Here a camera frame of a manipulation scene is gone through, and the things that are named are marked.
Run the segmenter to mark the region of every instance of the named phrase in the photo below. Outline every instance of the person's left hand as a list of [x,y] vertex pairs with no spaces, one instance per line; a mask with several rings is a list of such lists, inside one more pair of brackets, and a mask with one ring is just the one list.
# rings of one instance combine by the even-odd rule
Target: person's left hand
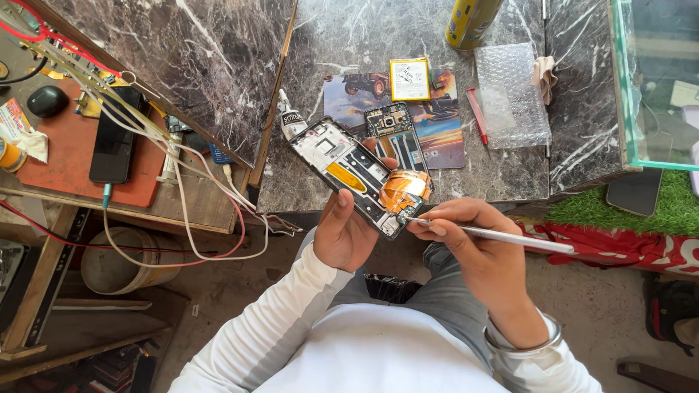
[[[369,151],[376,147],[376,138],[362,142]],[[389,169],[398,167],[392,158],[381,158]],[[354,211],[354,198],[347,189],[333,193],[323,208],[315,231],[313,252],[324,264],[350,273],[366,262],[374,249],[379,233]]]

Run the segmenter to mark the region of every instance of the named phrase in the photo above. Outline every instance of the tweezers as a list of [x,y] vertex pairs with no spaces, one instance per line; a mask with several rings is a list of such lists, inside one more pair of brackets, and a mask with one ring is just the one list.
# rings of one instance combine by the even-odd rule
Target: tweezers
[[[425,220],[423,218],[406,217],[406,220],[415,221],[419,224],[429,226],[430,220]],[[524,236],[518,236],[513,234],[506,234],[504,232],[493,231],[490,229],[467,227],[466,225],[456,224],[459,228],[463,229],[467,234],[478,236],[480,238],[487,238],[491,240],[504,241],[506,243],[526,245],[527,247],[539,248],[541,250],[548,250],[553,252],[561,252],[563,254],[573,254],[575,249],[569,244],[555,243],[553,241],[546,241],[537,238],[527,238]]]

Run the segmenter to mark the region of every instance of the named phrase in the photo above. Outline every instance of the smartphone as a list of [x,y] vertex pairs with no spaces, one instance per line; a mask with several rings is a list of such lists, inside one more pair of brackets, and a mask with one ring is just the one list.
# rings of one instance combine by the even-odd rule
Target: smartphone
[[298,132],[289,143],[333,191],[349,189],[355,211],[389,240],[398,236],[408,223],[405,217],[414,217],[429,196],[429,192],[423,192],[428,188],[429,176],[423,173],[427,181],[418,187],[421,190],[411,194],[408,200],[402,200],[397,208],[387,208],[381,200],[382,188],[397,172],[388,169],[332,117],[323,117]]
[[[651,159],[667,161],[672,149],[672,137],[659,132],[647,141],[647,151]],[[655,214],[658,193],[663,180],[662,168],[643,167],[643,172],[634,173],[607,185],[604,201],[609,206],[642,217]]]
[[[131,86],[114,87],[114,91],[130,106],[141,111],[143,95]],[[116,108],[140,124],[126,108],[111,97],[105,96]],[[131,163],[134,160],[136,134],[114,123],[102,111],[97,124],[97,137],[92,151],[89,179],[95,183],[122,184],[129,181]]]
[[369,136],[376,138],[376,155],[398,161],[398,169],[427,172],[427,165],[405,102],[364,112]]

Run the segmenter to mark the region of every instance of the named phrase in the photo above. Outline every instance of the red bag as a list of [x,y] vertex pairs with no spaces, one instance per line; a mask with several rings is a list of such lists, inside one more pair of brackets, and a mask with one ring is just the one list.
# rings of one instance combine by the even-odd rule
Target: red bag
[[580,261],[602,269],[633,266],[650,271],[699,276],[699,238],[647,232],[636,234],[627,229],[601,229],[553,222],[518,222],[517,225],[525,236],[575,247],[573,255],[528,248],[549,255],[547,261],[550,264]]

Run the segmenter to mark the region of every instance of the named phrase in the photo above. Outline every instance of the silver bracelet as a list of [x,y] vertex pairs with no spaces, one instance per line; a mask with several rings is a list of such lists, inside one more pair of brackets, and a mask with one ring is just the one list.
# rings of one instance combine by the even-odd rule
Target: silver bracelet
[[553,318],[551,315],[548,315],[546,313],[542,313],[546,318],[549,318],[555,326],[555,331],[554,331],[554,337],[547,342],[543,343],[542,345],[539,345],[538,347],[534,348],[529,348],[525,350],[509,350],[507,348],[502,348],[500,347],[495,340],[493,340],[492,337],[490,337],[490,334],[488,333],[488,327],[485,328],[484,331],[484,337],[485,337],[485,343],[487,347],[492,351],[492,352],[497,352],[502,355],[506,355],[507,357],[513,357],[515,359],[525,359],[529,358],[532,356],[536,355],[541,355],[545,354],[548,352],[553,352],[555,351],[558,346],[561,344],[561,341],[563,340],[563,332],[561,331],[561,324],[559,324],[559,321],[557,321],[555,318]]

